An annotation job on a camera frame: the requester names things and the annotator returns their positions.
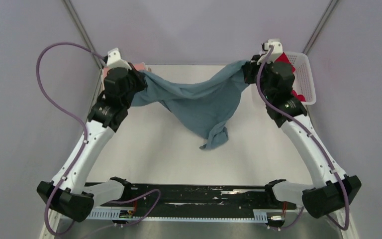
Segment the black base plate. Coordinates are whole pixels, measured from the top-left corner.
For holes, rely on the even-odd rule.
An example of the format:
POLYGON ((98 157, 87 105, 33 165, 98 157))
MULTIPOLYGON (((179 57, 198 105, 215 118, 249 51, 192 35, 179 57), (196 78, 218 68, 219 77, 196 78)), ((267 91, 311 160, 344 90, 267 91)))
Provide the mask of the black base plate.
POLYGON ((133 207, 128 200, 149 193, 137 202, 137 214, 143 215, 151 205, 156 206, 155 216, 208 216, 245 217, 250 209, 277 210, 283 202, 274 199, 271 190, 264 186, 232 185, 181 185, 129 183, 120 199, 126 207, 133 207))

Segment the grey-blue t shirt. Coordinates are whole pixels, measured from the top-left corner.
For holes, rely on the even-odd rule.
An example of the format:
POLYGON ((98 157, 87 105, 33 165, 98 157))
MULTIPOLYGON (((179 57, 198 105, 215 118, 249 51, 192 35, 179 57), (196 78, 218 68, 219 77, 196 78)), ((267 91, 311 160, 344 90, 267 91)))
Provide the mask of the grey-blue t shirt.
POLYGON ((246 60, 223 67, 209 80, 195 84, 173 83, 145 71, 147 88, 134 95, 131 105, 159 102, 187 129, 206 140, 201 150, 212 150, 229 140, 226 123, 236 112, 245 83, 246 60))

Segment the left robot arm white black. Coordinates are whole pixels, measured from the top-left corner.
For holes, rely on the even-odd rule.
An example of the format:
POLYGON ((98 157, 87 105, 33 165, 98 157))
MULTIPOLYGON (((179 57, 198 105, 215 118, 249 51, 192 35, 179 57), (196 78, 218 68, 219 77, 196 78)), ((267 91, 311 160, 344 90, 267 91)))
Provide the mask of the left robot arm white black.
POLYGON ((133 64, 110 66, 104 78, 104 91, 92 107, 73 152, 49 182, 39 183, 36 191, 47 208, 75 222, 84 221, 92 209, 110 201, 127 206, 132 192, 126 180, 111 177, 107 182, 86 185, 87 177, 104 146, 128 115, 133 97, 146 89, 144 74, 133 64))

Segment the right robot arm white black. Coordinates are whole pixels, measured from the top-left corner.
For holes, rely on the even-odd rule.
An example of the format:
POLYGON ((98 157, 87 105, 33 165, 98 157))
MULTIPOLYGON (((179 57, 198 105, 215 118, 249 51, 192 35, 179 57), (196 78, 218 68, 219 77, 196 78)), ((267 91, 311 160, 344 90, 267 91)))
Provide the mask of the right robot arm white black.
POLYGON ((361 187, 361 181, 348 176, 326 150, 313 129, 302 102, 293 93, 295 80, 289 62, 257 64, 259 55, 242 67, 245 83, 256 84, 262 100, 267 101, 269 117, 291 140, 303 159, 312 184, 296 184, 275 180, 267 184, 264 194, 267 206, 276 208, 283 202, 304 206, 314 218, 321 218, 339 209, 348 209, 361 187))

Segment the red t shirt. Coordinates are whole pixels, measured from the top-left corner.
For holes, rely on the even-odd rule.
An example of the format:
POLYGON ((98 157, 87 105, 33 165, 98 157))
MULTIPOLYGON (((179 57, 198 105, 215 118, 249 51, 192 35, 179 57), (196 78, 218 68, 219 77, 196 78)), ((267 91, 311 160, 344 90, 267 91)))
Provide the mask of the red t shirt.
MULTIPOLYGON (((294 66, 291 64, 288 56, 285 53, 282 53, 276 60, 275 62, 283 62, 291 65, 291 72, 295 72, 294 66)), ((298 94, 295 90, 292 90, 292 94, 301 102, 306 102, 304 95, 298 94)))

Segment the white plastic basket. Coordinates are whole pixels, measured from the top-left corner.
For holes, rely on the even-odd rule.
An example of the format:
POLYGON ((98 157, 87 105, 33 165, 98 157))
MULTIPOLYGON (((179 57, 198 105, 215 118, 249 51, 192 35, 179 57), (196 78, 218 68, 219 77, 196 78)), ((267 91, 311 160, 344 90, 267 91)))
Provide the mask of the white plastic basket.
POLYGON ((316 93, 314 87, 314 80, 311 71, 309 58, 307 55, 298 52, 286 51, 290 63, 295 68, 294 75, 295 81, 293 90, 299 96, 303 96, 304 105, 313 105, 316 103, 316 93))

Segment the aluminium frame rail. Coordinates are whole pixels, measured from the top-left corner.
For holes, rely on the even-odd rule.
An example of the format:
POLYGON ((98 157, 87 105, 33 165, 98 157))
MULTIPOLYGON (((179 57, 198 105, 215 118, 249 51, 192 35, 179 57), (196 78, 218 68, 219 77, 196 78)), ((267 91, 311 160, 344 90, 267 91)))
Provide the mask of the aluminium frame rail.
MULTIPOLYGON (((93 210, 98 210, 98 209, 114 210, 114 211, 116 210, 116 211, 120 211, 120 215, 123 217, 130 217, 131 218, 132 216, 139 216, 141 218, 137 221, 106 220, 106 221, 111 221, 111 224, 109 226, 104 226, 104 227, 101 227, 99 229, 96 229, 95 231, 90 232, 90 233, 86 234, 85 236, 83 236, 82 237, 83 239, 89 238, 89 237, 91 237, 91 235, 94 235, 97 232, 100 232, 100 231, 107 229, 107 228, 110 228, 110 227, 124 228, 126 226, 130 226, 130 225, 133 226, 133 225, 139 224, 147 216, 166 217, 166 216, 155 216, 155 214, 151 215, 152 213, 156 212, 156 206, 163 206, 162 204, 160 204, 160 205, 159 204, 157 204, 157 205, 152 204, 150 209, 151 208, 153 208, 153 209, 152 210, 146 210, 145 209, 145 213, 143 215, 137 214, 137 210, 138 210, 137 201, 133 202, 133 207, 122 207, 123 205, 120 204, 120 202, 112 202, 112 204, 106 205, 106 206, 105 205, 98 206, 96 208, 93 208, 91 210, 91 212, 93 210)), ((282 231, 286 231, 286 230, 290 230, 290 229, 295 228, 296 225, 299 225, 299 221, 303 217, 303 214, 308 213, 307 211, 303 211, 302 207, 296 207, 295 210, 290 210, 288 208, 285 208, 285 209, 280 209, 277 212, 276 211, 277 210, 272 211, 272 210, 267 210, 267 209, 250 209, 249 216, 245 216, 244 218, 252 217, 254 212, 265 212, 265 213, 267 213, 267 216, 268 216, 268 222, 267 223, 255 223, 255 224, 262 225, 267 230, 282 232, 282 231), (297 214, 295 219, 290 223, 286 222, 285 214, 287 212, 297 214)), ((48 225, 49 225, 49 227, 47 226, 46 223, 44 223, 40 238, 41 239, 56 239, 56 238, 61 239, 63 235, 66 235, 71 230, 74 223, 76 223, 75 221, 71 220, 71 222, 70 222, 71 224, 69 224, 69 226, 67 227, 67 229, 65 229, 65 231, 58 231, 57 227, 58 227, 59 222, 61 220, 68 220, 68 219, 69 218, 67 216, 64 216, 64 215, 62 215, 56 211, 49 209, 49 212, 48 212, 48 225)), ((333 229, 337 229, 338 233, 340 233, 340 235, 342 236, 343 239, 360 239, 356 227, 354 225, 352 225, 351 222, 349 222, 349 226, 348 226, 347 230, 339 229, 338 226, 335 225, 335 223, 333 223, 330 219, 328 219, 327 222, 331 224, 331 227, 333 229)))

